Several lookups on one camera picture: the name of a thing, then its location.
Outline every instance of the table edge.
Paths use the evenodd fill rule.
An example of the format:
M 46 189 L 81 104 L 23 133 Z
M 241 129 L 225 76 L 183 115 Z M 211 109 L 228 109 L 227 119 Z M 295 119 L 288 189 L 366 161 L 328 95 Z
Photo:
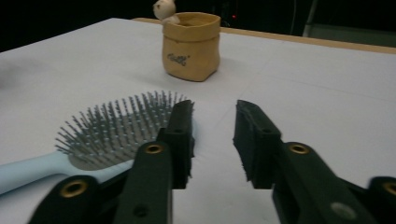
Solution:
M 161 22 L 159 20 L 150 19 L 150 18 L 134 18 L 132 20 L 161 24 Z M 279 35 L 279 34 L 271 34 L 271 33 L 265 33 L 265 32 L 241 30 L 241 29 L 226 28 L 226 27 L 221 27 L 221 31 L 225 34 L 248 35 L 248 36 L 261 37 L 261 38 L 283 40 L 283 41 L 297 42 L 297 43 L 310 44 L 310 45 L 318 45 L 318 46 L 324 46 L 324 47 L 329 47 L 329 48 L 356 49 L 356 50 L 364 50 L 364 51 L 371 51 L 371 52 L 396 54 L 396 48 L 383 47 L 383 46 L 364 45 L 364 44 L 317 39 L 317 38 L 302 37 L 302 36 L 295 36 L 295 35 Z

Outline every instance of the white plush toy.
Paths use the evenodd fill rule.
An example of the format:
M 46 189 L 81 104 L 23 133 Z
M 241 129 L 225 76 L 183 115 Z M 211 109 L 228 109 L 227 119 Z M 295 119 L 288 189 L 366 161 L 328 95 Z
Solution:
M 163 24 L 167 22 L 178 24 L 180 19 L 175 15 L 175 0 L 159 0 L 153 5 L 154 15 L 161 20 Z

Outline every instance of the hairbrush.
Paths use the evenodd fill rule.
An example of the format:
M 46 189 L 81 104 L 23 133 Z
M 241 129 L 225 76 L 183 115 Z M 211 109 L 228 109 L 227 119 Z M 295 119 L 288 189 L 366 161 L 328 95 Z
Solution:
M 156 138 L 183 100 L 155 91 L 79 112 L 58 132 L 57 151 L 0 166 L 0 194 L 49 175 L 91 175 L 102 183 L 128 170 L 137 149 Z

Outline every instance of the cable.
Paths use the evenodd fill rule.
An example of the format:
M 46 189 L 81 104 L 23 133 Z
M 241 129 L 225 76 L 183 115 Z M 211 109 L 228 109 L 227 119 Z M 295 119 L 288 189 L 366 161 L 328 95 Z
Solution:
M 293 19 L 291 20 L 290 35 L 293 33 L 294 30 L 294 23 L 296 21 L 296 12 L 297 12 L 297 0 L 293 0 Z

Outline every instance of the hairbrush handle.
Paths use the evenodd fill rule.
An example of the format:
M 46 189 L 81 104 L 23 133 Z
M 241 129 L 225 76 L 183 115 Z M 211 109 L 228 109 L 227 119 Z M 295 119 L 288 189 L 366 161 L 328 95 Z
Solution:
M 61 152 L 0 165 L 0 194 L 32 183 L 48 175 L 61 173 L 67 156 Z

